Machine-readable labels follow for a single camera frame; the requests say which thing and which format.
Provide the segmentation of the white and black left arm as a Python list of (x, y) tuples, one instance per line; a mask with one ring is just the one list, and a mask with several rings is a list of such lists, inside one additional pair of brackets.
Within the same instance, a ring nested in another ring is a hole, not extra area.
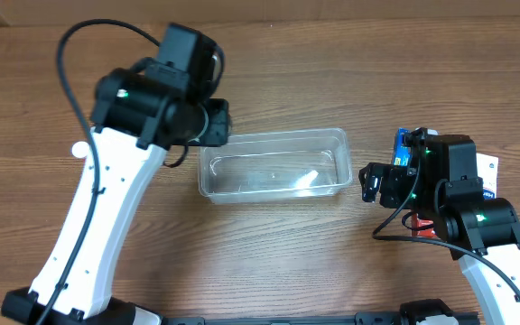
[(160, 324), (163, 317), (112, 294), (118, 257), (139, 203), (169, 149), (219, 147), (228, 103), (222, 72), (145, 61), (96, 87), (89, 151), (58, 240), (28, 287), (8, 292), (4, 317), (22, 324)]

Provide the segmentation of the blue lozenge box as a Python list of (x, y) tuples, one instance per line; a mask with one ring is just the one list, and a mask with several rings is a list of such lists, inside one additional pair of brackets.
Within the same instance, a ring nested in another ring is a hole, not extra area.
[(391, 163), (397, 166), (407, 166), (411, 158), (410, 148), (404, 145), (404, 136), (410, 131), (405, 128), (399, 128), (395, 134), (394, 149)]

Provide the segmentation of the orange tube with white cap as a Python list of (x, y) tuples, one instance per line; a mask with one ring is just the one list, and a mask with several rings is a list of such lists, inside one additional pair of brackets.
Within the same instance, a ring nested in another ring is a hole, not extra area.
[(89, 154), (89, 144), (85, 141), (78, 141), (71, 146), (71, 154), (78, 159), (85, 159)]

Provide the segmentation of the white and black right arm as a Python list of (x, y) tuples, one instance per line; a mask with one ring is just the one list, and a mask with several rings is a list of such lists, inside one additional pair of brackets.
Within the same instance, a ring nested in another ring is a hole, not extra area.
[(486, 323), (520, 324), (520, 220), (509, 201), (484, 198), (474, 160), (372, 162), (358, 178), (363, 200), (432, 221), (437, 237), (421, 241), (450, 250)]

